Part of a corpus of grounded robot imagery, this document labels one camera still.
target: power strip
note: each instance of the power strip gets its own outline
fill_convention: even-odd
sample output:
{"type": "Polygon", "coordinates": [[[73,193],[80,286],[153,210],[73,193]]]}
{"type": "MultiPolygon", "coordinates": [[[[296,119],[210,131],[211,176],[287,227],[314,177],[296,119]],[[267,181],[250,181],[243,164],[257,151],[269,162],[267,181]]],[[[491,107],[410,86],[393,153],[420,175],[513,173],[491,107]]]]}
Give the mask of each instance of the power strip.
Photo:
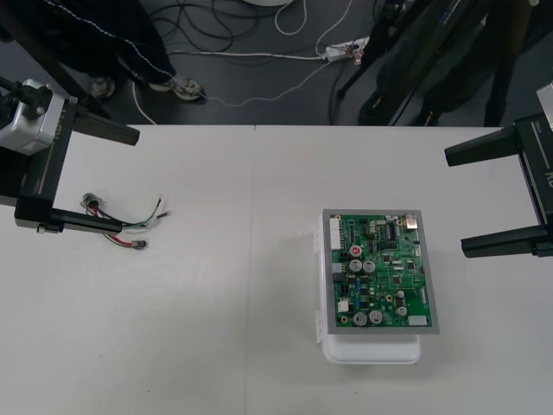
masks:
{"type": "Polygon", "coordinates": [[[369,39],[370,39],[369,37],[364,37],[354,41],[353,43],[351,43],[350,41],[347,41],[345,43],[340,43],[338,45],[327,46],[326,58],[329,62],[335,62],[345,58],[351,58],[352,54],[348,52],[348,49],[353,45],[357,45],[358,48],[362,49],[369,42],[369,39]]]}

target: red wire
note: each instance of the red wire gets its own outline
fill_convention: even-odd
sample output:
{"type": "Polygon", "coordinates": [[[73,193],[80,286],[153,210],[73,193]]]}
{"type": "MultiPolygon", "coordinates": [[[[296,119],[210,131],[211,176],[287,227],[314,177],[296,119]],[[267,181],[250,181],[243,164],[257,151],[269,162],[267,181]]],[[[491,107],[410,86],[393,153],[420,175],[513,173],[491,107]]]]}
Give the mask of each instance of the red wire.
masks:
{"type": "Polygon", "coordinates": [[[110,238],[116,240],[117,242],[119,242],[120,244],[123,244],[125,246],[132,246],[132,244],[130,242],[125,242],[124,240],[119,239],[117,236],[110,235],[110,238]]]}
{"type": "MultiPolygon", "coordinates": [[[[94,208],[94,216],[98,216],[98,208],[97,207],[94,208]]],[[[116,240],[117,242],[119,242],[121,245],[132,246],[132,244],[130,242],[125,242],[124,240],[119,239],[117,236],[113,236],[113,235],[108,235],[108,236],[110,238],[112,238],[113,240],[116,240]]]]}

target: white table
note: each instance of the white table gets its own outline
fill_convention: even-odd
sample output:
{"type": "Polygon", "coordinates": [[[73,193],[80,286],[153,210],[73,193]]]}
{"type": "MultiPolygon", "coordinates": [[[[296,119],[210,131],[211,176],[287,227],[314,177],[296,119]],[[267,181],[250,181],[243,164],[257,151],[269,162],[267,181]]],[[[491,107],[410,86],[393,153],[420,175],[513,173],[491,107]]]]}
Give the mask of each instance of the white table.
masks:
{"type": "Polygon", "coordinates": [[[0,207],[0,413],[549,413],[551,259],[465,259],[536,223],[516,158],[451,169],[483,129],[140,127],[76,135],[56,207],[174,215],[146,252],[38,236],[0,207]],[[323,208],[423,211],[441,334],[409,367],[329,364],[315,343],[323,208]]]}

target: white sneaker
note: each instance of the white sneaker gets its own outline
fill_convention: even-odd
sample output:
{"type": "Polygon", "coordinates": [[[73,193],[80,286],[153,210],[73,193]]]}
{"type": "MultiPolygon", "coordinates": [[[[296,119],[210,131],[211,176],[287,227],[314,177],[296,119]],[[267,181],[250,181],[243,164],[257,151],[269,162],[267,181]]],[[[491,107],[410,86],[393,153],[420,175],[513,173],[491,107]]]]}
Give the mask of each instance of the white sneaker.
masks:
{"type": "Polygon", "coordinates": [[[184,76],[174,76],[164,84],[149,84],[149,87],[160,93],[173,92],[180,99],[194,101],[201,97],[202,87],[195,80],[184,76]]]}

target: green wire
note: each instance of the green wire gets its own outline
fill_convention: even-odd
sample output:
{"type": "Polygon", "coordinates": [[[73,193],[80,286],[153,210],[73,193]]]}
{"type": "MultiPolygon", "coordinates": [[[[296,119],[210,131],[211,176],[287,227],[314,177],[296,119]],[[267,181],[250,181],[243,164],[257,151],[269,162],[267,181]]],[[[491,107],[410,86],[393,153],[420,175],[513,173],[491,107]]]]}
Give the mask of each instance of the green wire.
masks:
{"type": "Polygon", "coordinates": [[[161,204],[162,204],[162,198],[160,197],[157,201],[157,205],[156,205],[156,208],[154,209],[154,212],[149,216],[149,218],[147,220],[145,220],[144,222],[137,223],[136,225],[130,225],[129,227],[123,227],[123,229],[124,230],[136,229],[138,227],[141,227],[143,225],[148,224],[148,222],[150,222],[152,219],[154,219],[154,216],[156,216],[157,209],[159,209],[159,205],[161,205],[161,204]]]}

